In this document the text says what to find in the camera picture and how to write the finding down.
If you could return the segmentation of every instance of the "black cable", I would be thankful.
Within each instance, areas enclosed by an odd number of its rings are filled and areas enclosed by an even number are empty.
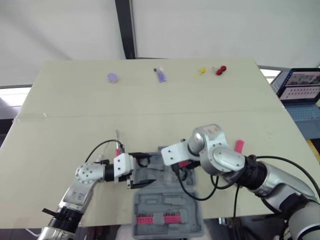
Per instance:
[[[150,160],[150,158],[148,157],[147,158],[147,164],[146,165],[143,165],[142,163],[141,163],[141,158],[137,158],[136,159],[136,163],[139,165],[139,167],[140,168],[146,168],[146,167],[148,167],[148,165],[150,164],[150,162],[151,162],[151,160]]]
[[[86,160],[85,160],[84,162],[85,162],[85,163],[88,162],[89,158],[90,158],[91,155],[95,152],[95,150],[97,150],[98,147],[100,147],[100,146],[103,145],[103,144],[109,143],[109,142],[116,142],[116,143],[120,144],[120,147],[121,147],[121,148],[123,148],[123,144],[122,144],[120,141],[116,140],[116,139],[110,139],[110,140],[107,140],[107,141],[103,141],[103,142],[101,142],[98,146],[96,146],[96,147],[92,150],[92,152],[90,152],[89,156],[86,158]]]
[[[278,159],[284,162],[287,162],[289,164],[292,164],[293,166],[295,166],[296,168],[300,169],[307,177],[308,179],[311,181],[311,183],[313,184],[316,193],[318,194],[319,198],[320,198],[320,188],[317,185],[316,181],[313,179],[313,177],[300,165],[298,165],[297,163],[295,163],[294,161],[291,161],[289,159],[283,158],[283,157],[279,157],[279,156],[257,156],[257,159]]]
[[[177,176],[177,178],[178,178],[178,180],[179,180],[179,183],[180,183],[180,185],[181,185],[182,190],[183,190],[190,198],[193,198],[193,199],[195,199],[195,200],[198,200],[198,201],[208,200],[209,198],[212,197],[212,195],[213,195],[213,194],[215,193],[215,191],[217,190],[217,188],[214,187],[213,190],[212,190],[212,192],[211,192],[207,197],[198,198],[198,197],[196,197],[196,196],[193,196],[190,192],[188,192],[188,191],[185,189],[185,186],[184,186],[184,184],[183,184],[182,181],[181,181],[180,175],[177,174],[176,176]],[[219,177],[217,176],[217,177],[216,177],[216,180],[215,180],[215,184],[216,184],[216,185],[218,184],[218,181],[219,181]]]
[[[238,184],[236,186],[235,196],[234,196],[234,205],[233,205],[233,217],[236,217],[236,211],[237,211],[237,199],[238,199],[238,193],[239,193],[240,185]]]
[[[237,180],[238,180],[238,179],[235,179],[235,180],[233,180],[232,182],[229,182],[228,184],[226,184],[226,185],[224,185],[224,186],[218,186],[218,185],[215,184],[215,183],[212,183],[212,184],[213,184],[213,186],[216,187],[216,189],[223,190],[223,189],[230,188],[233,184],[236,183]]]
[[[184,175],[183,175],[181,180],[185,181],[187,179],[187,177],[188,177],[188,172],[185,169],[183,169],[182,172],[184,172]]]

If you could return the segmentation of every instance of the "table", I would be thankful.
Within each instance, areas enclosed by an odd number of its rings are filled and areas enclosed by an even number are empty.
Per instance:
[[[221,65],[227,70],[217,76],[211,67]],[[167,82],[158,82],[158,67]],[[207,72],[194,78],[200,68]],[[107,81],[111,72],[119,76],[115,84]],[[114,138],[115,129],[127,152],[154,152],[213,123],[231,146],[244,140],[244,154],[291,159],[320,183],[316,158],[250,58],[49,62],[0,149],[0,228],[46,226],[51,217],[42,208],[57,208],[76,168],[98,143]],[[113,155],[110,145],[107,156]],[[266,161],[311,185],[293,166]],[[209,176],[201,168],[196,176],[199,196],[208,195]],[[134,192],[124,183],[98,184],[81,225],[131,223]],[[231,216],[234,194],[231,187],[202,202],[203,217]],[[240,190],[238,216],[268,213],[259,198]]]

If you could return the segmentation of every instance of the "red tool holder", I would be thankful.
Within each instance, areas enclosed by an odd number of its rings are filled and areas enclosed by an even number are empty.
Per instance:
[[[180,224],[180,216],[163,216],[164,224]],[[153,216],[138,216],[136,218],[136,224],[154,224]]]

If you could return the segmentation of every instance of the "red object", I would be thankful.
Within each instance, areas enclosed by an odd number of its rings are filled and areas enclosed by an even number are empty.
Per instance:
[[[189,160],[185,160],[185,161],[181,161],[179,162],[179,168],[184,168],[185,166],[189,165],[190,161]]]
[[[117,148],[117,149],[115,150],[115,156],[117,157],[117,156],[119,156],[120,154],[121,154],[121,151],[120,151],[119,148]]]
[[[139,216],[136,218],[136,224],[154,224],[153,216]]]
[[[180,216],[163,216],[164,224],[180,224],[181,217]],[[138,216],[136,218],[136,224],[154,224],[153,216]]]
[[[220,67],[220,70],[221,70],[222,72],[224,72],[225,70],[227,70],[227,67],[226,67],[225,65],[222,65],[222,66]]]
[[[236,141],[234,150],[237,153],[242,153],[242,148],[244,147],[244,144],[245,144],[245,142],[242,140]]]
[[[181,217],[180,216],[164,216],[165,224],[180,224]]]

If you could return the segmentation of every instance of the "red cherry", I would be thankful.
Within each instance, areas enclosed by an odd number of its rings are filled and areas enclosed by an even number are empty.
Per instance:
[[[221,70],[222,72],[224,72],[225,70],[227,70],[227,67],[226,67],[225,65],[222,65],[222,66],[220,67],[220,70]]]

